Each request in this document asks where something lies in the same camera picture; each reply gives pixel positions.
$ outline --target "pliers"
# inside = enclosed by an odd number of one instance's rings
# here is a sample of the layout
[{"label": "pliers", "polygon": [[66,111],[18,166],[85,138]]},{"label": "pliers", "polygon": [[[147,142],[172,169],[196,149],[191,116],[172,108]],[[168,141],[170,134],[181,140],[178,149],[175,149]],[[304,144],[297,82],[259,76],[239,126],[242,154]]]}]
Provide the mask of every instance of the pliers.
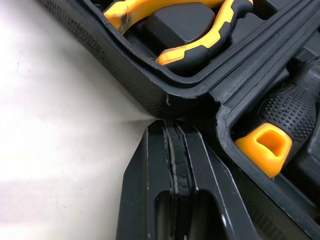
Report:
[{"label": "pliers", "polygon": [[161,8],[194,2],[209,8],[222,6],[206,35],[187,45],[166,49],[158,56],[157,63],[175,72],[200,66],[213,58],[229,37],[236,20],[252,11],[253,0],[124,0],[115,2],[104,16],[124,34],[133,24]]}]

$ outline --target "yellow grip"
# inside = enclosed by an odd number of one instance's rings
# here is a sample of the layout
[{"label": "yellow grip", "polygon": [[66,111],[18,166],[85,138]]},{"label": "yellow grip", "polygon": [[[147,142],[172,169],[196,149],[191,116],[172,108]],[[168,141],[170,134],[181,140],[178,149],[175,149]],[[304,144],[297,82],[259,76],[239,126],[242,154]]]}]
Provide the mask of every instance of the yellow grip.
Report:
[{"label": "yellow grip", "polygon": [[269,178],[280,173],[292,143],[292,139],[283,130],[270,123],[260,125],[247,136],[235,141],[238,148]]},{"label": "yellow grip", "polygon": [[[222,38],[219,31],[223,27],[224,23],[230,24],[232,22],[234,17],[232,4],[234,1],[235,0],[224,1],[215,18],[212,28],[206,35],[187,45],[164,50],[155,61],[161,65],[167,65],[182,60],[185,57],[186,51],[188,50],[195,49],[198,46],[204,46],[207,49],[210,49],[212,46],[214,46]],[[223,36],[224,40],[229,36],[229,33],[230,32],[228,32],[226,36]]]},{"label": "yellow grip", "polygon": [[115,2],[104,16],[124,34],[133,24],[153,12],[174,4],[203,3],[209,8],[220,6],[225,0],[125,0]]}]

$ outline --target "white backdrop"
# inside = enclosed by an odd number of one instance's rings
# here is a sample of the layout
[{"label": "white backdrop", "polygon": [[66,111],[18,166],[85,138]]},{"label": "white backdrop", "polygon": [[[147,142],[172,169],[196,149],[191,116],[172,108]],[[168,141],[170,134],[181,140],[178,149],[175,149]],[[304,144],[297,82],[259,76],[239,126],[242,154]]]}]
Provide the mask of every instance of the white backdrop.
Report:
[{"label": "white backdrop", "polygon": [[0,0],[0,239],[114,240],[153,121],[35,0]]}]

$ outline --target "yellow and black handle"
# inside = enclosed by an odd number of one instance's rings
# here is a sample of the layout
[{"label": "yellow and black handle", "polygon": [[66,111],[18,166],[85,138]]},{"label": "yellow and black handle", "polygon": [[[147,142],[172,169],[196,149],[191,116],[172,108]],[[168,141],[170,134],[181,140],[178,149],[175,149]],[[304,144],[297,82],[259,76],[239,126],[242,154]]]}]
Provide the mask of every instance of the yellow and black handle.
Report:
[{"label": "yellow and black handle", "polygon": [[239,129],[235,144],[270,178],[278,175],[314,130],[320,61],[306,63],[296,77],[271,93]]},{"label": "yellow and black handle", "polygon": [[104,16],[124,34],[133,24],[161,8],[194,2],[210,8],[222,6],[206,35],[190,44],[166,49],[156,59],[157,63],[173,72],[180,72],[213,58],[229,37],[236,19],[252,11],[253,0],[125,0],[115,2],[104,12]]}]

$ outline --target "screwdriver handle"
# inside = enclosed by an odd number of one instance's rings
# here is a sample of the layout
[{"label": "screwdriver handle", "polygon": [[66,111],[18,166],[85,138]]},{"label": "screwdriver handle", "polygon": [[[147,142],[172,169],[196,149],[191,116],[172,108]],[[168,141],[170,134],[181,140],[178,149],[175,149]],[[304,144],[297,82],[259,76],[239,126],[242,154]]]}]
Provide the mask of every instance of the screwdriver handle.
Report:
[{"label": "screwdriver handle", "polygon": [[298,152],[315,128],[316,95],[320,84],[310,77],[320,73],[320,61],[306,64],[292,82],[271,93],[246,124],[235,144],[270,178]]}]

